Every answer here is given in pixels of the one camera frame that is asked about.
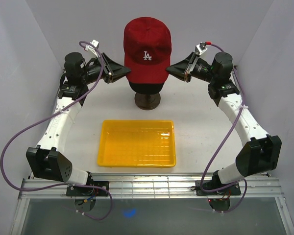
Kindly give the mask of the black cap red trim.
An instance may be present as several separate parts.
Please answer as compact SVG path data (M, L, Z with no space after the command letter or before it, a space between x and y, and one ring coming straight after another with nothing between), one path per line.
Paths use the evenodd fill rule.
M130 85L131 89L136 93L152 95L152 94L159 93L162 90L164 83L161 83L161 84L137 84L137 83L129 82L129 85Z

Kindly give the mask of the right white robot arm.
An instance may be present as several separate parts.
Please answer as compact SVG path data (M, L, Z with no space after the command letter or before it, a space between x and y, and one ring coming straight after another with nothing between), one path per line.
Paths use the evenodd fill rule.
M179 80L190 82L197 78L208 83L208 94L217 107L232 123L242 143L234 163L214 173L208 182L200 181L205 193L224 194L229 187L247 176L277 168L282 141L270 135L253 117L244 104L239 89L231 81L234 68L232 56L224 51L217 53L212 64L192 52L186 59L167 67L167 72Z

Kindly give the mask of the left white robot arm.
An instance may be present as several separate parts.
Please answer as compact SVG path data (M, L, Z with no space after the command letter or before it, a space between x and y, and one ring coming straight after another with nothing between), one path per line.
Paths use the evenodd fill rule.
M79 52L65 56L64 74L60 79L55 116L35 147L26 151L26 158L34 177L77 185L82 195L94 191L94 183L89 180L89 173L73 167L64 156L64 148L71 126L80 112L88 85L103 79L106 83L115 82L128 73L130 68L111 60L105 53L86 62Z

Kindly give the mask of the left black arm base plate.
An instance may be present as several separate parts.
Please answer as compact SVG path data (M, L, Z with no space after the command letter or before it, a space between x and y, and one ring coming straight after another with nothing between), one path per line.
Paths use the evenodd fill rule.
M109 190L109 181L94 181L92 186ZM91 196L108 196L108 193L98 188L85 188L70 185L67 187L66 196L69 197L91 197Z

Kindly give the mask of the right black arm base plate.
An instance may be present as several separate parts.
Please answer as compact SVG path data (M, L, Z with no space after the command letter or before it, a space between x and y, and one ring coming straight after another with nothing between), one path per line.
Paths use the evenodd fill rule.
M204 180L203 181L203 189L204 190L213 190L217 188L221 188L227 186L227 188L224 188L222 190L214 191L214 192L205 192L202 191L200 188L200 180L195 181L195 185L191 186L191 191L195 191L197 196L229 196L229 195L234 195L234 196L239 196L241 195L241 189L239 184L235 184L232 186L229 185L222 185L220 183L213 183L213 180Z

